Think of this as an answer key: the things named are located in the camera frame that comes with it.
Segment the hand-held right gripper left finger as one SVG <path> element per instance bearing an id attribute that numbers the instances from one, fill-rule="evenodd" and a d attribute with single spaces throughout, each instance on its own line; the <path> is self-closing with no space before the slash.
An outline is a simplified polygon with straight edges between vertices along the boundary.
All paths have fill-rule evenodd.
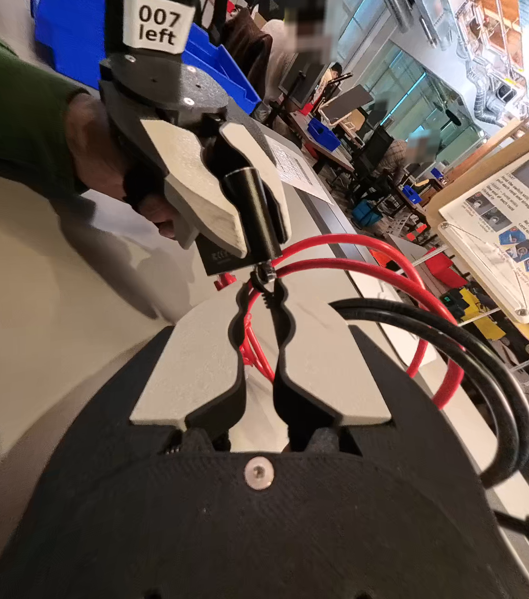
<path id="1" fill-rule="evenodd" d="M 222 289 L 173 327 L 131 413 L 135 425 L 231 428 L 245 410 L 248 289 Z"/>

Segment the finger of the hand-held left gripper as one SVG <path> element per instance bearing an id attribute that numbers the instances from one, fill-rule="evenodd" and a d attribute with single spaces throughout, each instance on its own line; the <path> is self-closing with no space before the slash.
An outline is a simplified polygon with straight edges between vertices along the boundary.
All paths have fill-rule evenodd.
<path id="1" fill-rule="evenodd" d="M 179 245 L 187 250 L 204 236 L 232 256 L 246 258 L 238 209 L 203 163 L 198 137 L 164 120 L 141 119 L 141 124 L 167 169 L 164 194 L 178 212 L 173 227 Z"/>
<path id="2" fill-rule="evenodd" d="M 274 221 L 277 239 L 281 244 L 287 243 L 292 233 L 290 215 L 276 164 L 243 124 L 227 122 L 221 126 L 220 134 L 233 149 L 248 161 L 250 167 L 257 170 L 266 191 L 269 191 L 272 197 L 273 208 L 268 210 Z"/>

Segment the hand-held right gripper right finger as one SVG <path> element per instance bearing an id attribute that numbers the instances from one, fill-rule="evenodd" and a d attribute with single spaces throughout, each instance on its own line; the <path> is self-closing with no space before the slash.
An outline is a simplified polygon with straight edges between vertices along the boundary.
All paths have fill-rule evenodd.
<path id="1" fill-rule="evenodd" d="M 274 406 L 287 425 L 377 425 L 391 419 L 346 321 L 319 299 L 275 286 L 279 353 Z"/>

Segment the black ethernet adapter hub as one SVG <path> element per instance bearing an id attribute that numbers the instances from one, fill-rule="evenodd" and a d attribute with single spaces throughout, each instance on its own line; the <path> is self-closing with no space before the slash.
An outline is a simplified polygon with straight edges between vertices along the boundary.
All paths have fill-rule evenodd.
<path id="1" fill-rule="evenodd" d="M 246 256 L 235 257 L 220 242 L 200 235 L 196 246 L 205 272 L 220 275 L 250 266 L 261 282 L 268 282 L 273 277 L 272 262 L 281 256 L 281 246 L 290 238 L 281 208 L 254 167 L 231 171 L 223 177 L 221 186 L 225 197 L 238 209 Z"/>

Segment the blue plastic bin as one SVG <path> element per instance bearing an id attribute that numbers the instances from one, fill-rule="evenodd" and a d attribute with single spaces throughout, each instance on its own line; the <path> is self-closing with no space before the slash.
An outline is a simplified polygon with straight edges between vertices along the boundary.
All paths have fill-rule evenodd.
<path id="1" fill-rule="evenodd" d="M 260 96 L 223 46 L 194 23 L 196 10 L 175 1 L 125 1 L 124 40 L 133 49 L 162 51 L 207 73 L 251 115 Z M 104 50 L 104 1 L 31 1 L 35 42 L 58 73 L 97 90 Z"/>

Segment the person's left forearm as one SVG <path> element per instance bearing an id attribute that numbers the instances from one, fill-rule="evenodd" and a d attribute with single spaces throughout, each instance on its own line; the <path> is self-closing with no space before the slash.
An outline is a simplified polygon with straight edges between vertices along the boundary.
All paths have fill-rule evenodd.
<path id="1" fill-rule="evenodd" d="M 85 89 L 23 61 L 0 39 L 0 174 L 46 191 L 82 194 L 65 117 Z"/>

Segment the person's left hand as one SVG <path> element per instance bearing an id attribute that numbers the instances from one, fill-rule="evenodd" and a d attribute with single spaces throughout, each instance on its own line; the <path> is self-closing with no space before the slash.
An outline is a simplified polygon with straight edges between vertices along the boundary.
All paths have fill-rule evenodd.
<path id="1" fill-rule="evenodd" d="M 87 189 L 127 202 L 124 179 L 131 163 L 111 133 L 103 103 L 86 93 L 74 95 L 64 129 L 76 179 Z"/>

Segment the red plastic bin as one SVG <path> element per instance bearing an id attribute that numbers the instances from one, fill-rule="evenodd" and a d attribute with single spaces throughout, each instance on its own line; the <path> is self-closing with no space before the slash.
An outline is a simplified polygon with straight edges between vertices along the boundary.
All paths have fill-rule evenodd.
<path id="1" fill-rule="evenodd" d="M 431 256 L 432 252 L 425 255 L 426 259 L 422 265 L 425 266 L 430 275 L 439 281 L 447 290 L 461 289 L 469 285 L 466 279 L 455 269 L 454 262 L 444 253 L 437 253 Z"/>

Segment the yellow and black boxes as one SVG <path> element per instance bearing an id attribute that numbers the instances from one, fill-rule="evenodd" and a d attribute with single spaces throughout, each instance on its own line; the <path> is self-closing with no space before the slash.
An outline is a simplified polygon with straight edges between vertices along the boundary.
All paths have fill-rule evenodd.
<path id="1" fill-rule="evenodd" d="M 473 283 L 461 288 L 452 288 L 439 298 L 457 323 L 483 342 L 502 341 L 507 332 L 493 319 L 483 316 L 496 310 L 496 304 L 491 298 L 482 299 L 482 290 Z"/>

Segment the instruction sheet on stand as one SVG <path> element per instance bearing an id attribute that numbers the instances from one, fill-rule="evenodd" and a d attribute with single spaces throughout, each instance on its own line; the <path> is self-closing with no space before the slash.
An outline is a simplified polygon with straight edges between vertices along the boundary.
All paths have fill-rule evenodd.
<path id="1" fill-rule="evenodd" d="M 529 340 L 529 133 L 440 191 L 427 219 Z"/>

